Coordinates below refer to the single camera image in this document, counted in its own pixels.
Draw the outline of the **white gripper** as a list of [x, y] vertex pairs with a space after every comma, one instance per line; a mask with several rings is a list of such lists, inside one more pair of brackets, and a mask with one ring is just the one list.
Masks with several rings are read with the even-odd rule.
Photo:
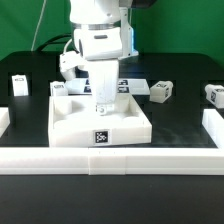
[[[113, 104], [117, 94], [119, 62], [115, 60], [87, 63], [92, 96], [96, 104]], [[97, 105], [99, 115], [107, 114], [106, 105]]]

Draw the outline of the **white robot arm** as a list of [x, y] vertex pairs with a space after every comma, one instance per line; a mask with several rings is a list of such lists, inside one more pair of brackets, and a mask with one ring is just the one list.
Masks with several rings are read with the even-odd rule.
[[133, 0], [70, 0], [74, 45], [85, 62], [100, 115], [115, 105], [123, 54], [120, 9], [132, 5]]

